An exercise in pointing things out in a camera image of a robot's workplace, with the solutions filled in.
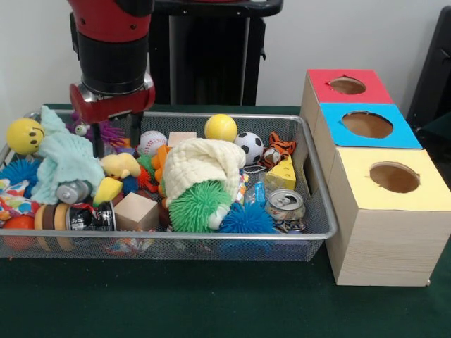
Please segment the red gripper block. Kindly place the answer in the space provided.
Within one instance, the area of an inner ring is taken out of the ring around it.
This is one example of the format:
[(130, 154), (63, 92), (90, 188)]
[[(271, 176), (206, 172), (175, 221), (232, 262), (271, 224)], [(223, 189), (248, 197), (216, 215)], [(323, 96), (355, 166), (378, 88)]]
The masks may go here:
[(109, 118), (132, 113), (130, 124), (130, 145), (140, 144), (143, 111), (150, 108), (155, 101), (156, 91), (150, 75), (144, 76), (144, 85), (136, 92), (107, 96), (91, 92), (83, 83), (71, 84), (70, 102), (73, 109), (86, 123), (92, 124), (94, 156), (104, 156), (104, 142), (99, 123)]

